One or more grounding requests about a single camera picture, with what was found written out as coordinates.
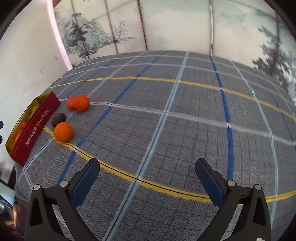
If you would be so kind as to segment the small red tomato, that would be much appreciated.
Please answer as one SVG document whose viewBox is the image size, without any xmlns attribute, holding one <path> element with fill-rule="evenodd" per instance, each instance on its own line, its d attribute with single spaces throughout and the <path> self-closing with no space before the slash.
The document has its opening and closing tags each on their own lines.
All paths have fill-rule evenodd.
<svg viewBox="0 0 296 241">
<path fill-rule="evenodd" d="M 67 100 L 67 103 L 66 103 L 67 109 L 75 110 L 75 102 L 76 102 L 75 96 L 69 97 L 69 99 Z"/>
<path fill-rule="evenodd" d="M 26 121 L 22 122 L 21 123 L 21 130 L 23 130 L 26 127 L 26 125 L 27 125 L 27 122 Z"/>
</svg>

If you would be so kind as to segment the green round fruit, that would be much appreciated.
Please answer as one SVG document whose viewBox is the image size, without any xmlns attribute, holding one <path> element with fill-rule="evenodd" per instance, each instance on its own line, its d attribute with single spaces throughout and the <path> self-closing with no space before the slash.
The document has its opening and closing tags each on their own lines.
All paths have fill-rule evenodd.
<svg viewBox="0 0 296 241">
<path fill-rule="evenodd" d="M 31 112 L 31 115 L 30 115 L 30 116 L 32 116 L 32 115 L 36 112 L 37 109 L 38 109 L 38 106 L 37 106 L 37 105 L 34 106 L 34 107 L 32 108 L 32 112 Z"/>
</svg>

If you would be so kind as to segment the red gold toffee tin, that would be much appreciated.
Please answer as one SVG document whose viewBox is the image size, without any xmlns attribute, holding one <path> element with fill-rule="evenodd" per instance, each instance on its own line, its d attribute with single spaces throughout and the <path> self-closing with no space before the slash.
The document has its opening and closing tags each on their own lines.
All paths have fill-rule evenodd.
<svg viewBox="0 0 296 241">
<path fill-rule="evenodd" d="M 30 116 L 32 108 L 36 105 L 38 109 Z M 20 166 L 24 166 L 27 162 L 37 138 L 59 105 L 60 101 L 53 91 L 44 93 L 30 103 L 16 122 L 6 141 L 6 151 Z M 21 123 L 24 121 L 27 122 L 27 125 L 21 130 Z M 15 142 L 18 133 L 21 135 Z"/>
</svg>

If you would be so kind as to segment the dark mangosteen near tin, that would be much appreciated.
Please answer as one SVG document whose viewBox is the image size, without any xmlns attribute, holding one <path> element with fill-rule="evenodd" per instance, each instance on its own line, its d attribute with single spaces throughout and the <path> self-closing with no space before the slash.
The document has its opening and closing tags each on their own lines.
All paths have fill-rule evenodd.
<svg viewBox="0 0 296 241">
<path fill-rule="evenodd" d="M 52 116 L 51 125 L 55 128 L 59 123 L 66 121 L 66 115 L 64 113 L 55 113 Z"/>
</svg>

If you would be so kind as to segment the orange tangerine by tomato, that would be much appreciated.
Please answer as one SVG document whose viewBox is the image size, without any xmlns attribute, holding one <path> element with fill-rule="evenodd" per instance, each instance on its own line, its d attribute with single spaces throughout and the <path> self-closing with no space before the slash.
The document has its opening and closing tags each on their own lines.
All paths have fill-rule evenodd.
<svg viewBox="0 0 296 241">
<path fill-rule="evenodd" d="M 75 97 L 74 109 L 78 112 L 84 112 L 89 108 L 90 100 L 86 95 L 79 95 Z"/>
</svg>

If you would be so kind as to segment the plaid grey tablecloth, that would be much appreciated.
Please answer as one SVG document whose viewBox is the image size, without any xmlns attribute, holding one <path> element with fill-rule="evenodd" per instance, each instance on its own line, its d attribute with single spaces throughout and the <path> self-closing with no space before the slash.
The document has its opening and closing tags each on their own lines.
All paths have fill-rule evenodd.
<svg viewBox="0 0 296 241">
<path fill-rule="evenodd" d="M 295 215 L 295 106 L 266 73 L 197 53 L 149 51 L 82 62 L 49 86 L 73 137 L 47 123 L 16 196 L 69 180 L 90 158 L 101 171 L 78 212 L 98 240 L 197 240 L 218 208 L 195 173 L 262 186 L 272 239 Z M 84 112 L 67 100 L 86 95 Z"/>
</svg>

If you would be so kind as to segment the painted folding screen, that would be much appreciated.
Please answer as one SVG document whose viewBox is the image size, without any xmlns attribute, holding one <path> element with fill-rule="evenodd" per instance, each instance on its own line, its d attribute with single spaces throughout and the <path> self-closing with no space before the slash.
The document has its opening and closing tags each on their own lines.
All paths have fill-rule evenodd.
<svg viewBox="0 0 296 241">
<path fill-rule="evenodd" d="M 295 99 L 295 37 L 269 1 L 51 1 L 73 66 L 103 55 L 173 50 L 237 61 Z"/>
</svg>

